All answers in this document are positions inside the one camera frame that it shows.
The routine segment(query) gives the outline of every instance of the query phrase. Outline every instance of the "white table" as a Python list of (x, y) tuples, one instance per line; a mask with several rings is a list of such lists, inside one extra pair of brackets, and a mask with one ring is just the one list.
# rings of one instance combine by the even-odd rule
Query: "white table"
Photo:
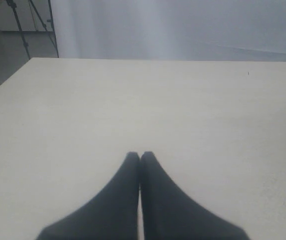
[(0, 240), (35, 239), (127, 151), (253, 240), (286, 240), (285, 62), (49, 58), (0, 86)]

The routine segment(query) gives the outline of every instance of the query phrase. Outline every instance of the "tripod leg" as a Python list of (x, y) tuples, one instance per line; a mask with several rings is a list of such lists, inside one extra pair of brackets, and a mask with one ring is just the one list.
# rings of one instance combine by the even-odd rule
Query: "tripod leg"
[(57, 53), (57, 57), (59, 57), (58, 55), (58, 47), (57, 47), (57, 40), (56, 40), (56, 33), (55, 33), (55, 28), (54, 28), (54, 18), (53, 18), (53, 12), (52, 12), (52, 4), (51, 4), (51, 0), (47, 0), (48, 1), (48, 8), (49, 8), (49, 14), (51, 19), (49, 20), (51, 23), (51, 27), (54, 33), (54, 41), (55, 41), (55, 46), (56, 46), (56, 53)]
[(52, 42), (52, 44), (53, 44), (53, 46), (54, 46), (54, 48), (56, 49), (56, 52), (57, 52), (57, 46), (56, 46), (55, 42), (53, 41), (53, 39), (51, 38), (51, 34), (50, 34), (50, 32), (47, 30), (47, 26), (46, 26), (46, 24), (43, 22), (42, 17), (41, 17), (41, 15), (39, 14), (39, 12), (38, 12), (38, 10), (37, 10), (37, 8), (36, 8), (34, 2), (33, 2), (32, 0), (28, 0), (28, 1), (31, 3), (32, 8), (34, 9), (34, 11), (35, 11), (35, 13), (36, 13), (38, 19), (40, 20), (40, 22), (41, 22), (43, 28), (45, 29), (45, 31), (46, 31), (46, 33), (47, 33), (49, 39), (51, 40), (51, 42)]
[(14, 3), (13, 0), (7, 0), (7, 4), (13, 10), (14, 17), (15, 17), (15, 20), (16, 20), (16, 23), (17, 23), (17, 27), (18, 27), (19, 33), (21, 34), (21, 38), (22, 38), (22, 41), (23, 41), (23, 45), (24, 45), (27, 57), (28, 57), (28, 59), (31, 59), (31, 56), (30, 56), (29, 51), (28, 51), (28, 43), (25, 40), (25, 36), (24, 36), (23, 30), (22, 30), (22, 26), (21, 26), (21, 23), (19, 21), (19, 18), (18, 18), (17, 12), (16, 12), (16, 7), (17, 7), (16, 3)]

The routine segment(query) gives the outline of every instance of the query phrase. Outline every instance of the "white cabinet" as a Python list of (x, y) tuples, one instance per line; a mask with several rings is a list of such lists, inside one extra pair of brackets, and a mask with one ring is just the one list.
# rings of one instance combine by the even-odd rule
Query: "white cabinet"
[[(14, 0), (17, 5), (16, 11), (23, 31), (44, 31), (44, 28), (35, 11), (30, 6), (28, 0)], [(50, 23), (49, 7), (47, 0), (33, 0), (37, 10), (39, 11), (44, 23), (49, 31), (52, 30)], [(18, 31), (12, 8), (4, 1), (0, 5), (0, 30), (1, 31)]]

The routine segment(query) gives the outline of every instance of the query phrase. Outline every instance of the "white curtain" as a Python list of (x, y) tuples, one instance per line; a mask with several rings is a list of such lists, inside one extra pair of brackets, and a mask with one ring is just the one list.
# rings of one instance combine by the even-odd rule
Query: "white curtain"
[(60, 56), (286, 61), (286, 0), (52, 0)]

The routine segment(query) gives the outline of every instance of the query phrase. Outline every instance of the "tripod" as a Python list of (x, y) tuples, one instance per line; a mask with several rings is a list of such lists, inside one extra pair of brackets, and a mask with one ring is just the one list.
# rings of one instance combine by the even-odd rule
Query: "tripod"
[[(39, 14), (39, 12), (38, 12), (38, 10), (37, 10), (37, 8), (36, 8), (36, 6), (35, 6), (33, 0), (28, 0), (28, 1), (29, 1), (30, 5), (32, 6), (33, 10), (35, 11), (35, 13), (36, 13), (36, 15), (37, 15), (39, 21), (41, 22), (41, 24), (42, 24), (44, 30), (46, 31), (46, 33), (47, 33), (47, 35), (48, 35), (50, 41), (52, 42), (52, 44), (53, 44), (53, 46), (54, 46), (54, 48), (55, 48), (55, 50), (56, 50), (57, 57), (58, 57), (58, 49), (57, 49), (57, 42), (56, 42), (56, 35), (55, 35), (55, 30), (54, 30), (52, 7), (51, 7), (51, 2), (50, 2), (50, 0), (48, 0), (48, 6), (49, 6), (49, 11), (50, 11), (50, 17), (51, 17), (51, 19), (50, 19), (48, 22), (51, 23), (51, 27), (52, 27), (53, 32), (54, 32), (54, 40), (52, 39), (50, 32), (47, 30), (47, 26), (46, 26), (46, 24), (44, 23), (44, 21), (42, 20), (42, 17), (41, 17), (41, 15)], [(20, 23), (20, 21), (19, 21), (18, 15), (17, 15), (17, 11), (16, 11), (17, 5), (16, 5), (16, 3), (14, 2), (14, 0), (6, 0), (6, 3), (7, 3), (7, 5), (9, 5), (9, 6), (12, 8), (12, 11), (13, 11), (13, 13), (14, 13), (14, 17), (15, 17), (15, 20), (16, 20), (16, 24), (17, 24), (17, 27), (18, 27), (18, 31), (19, 31), (19, 33), (20, 33), (20, 35), (21, 35), (22, 42), (23, 42), (23, 46), (24, 46), (24, 48), (25, 48), (27, 57), (28, 57), (28, 59), (31, 59), (31, 56), (30, 56), (29, 50), (28, 50), (28, 43), (27, 43), (27, 41), (26, 41), (26, 39), (25, 39), (23, 30), (22, 30), (22, 26), (21, 26), (21, 23)]]

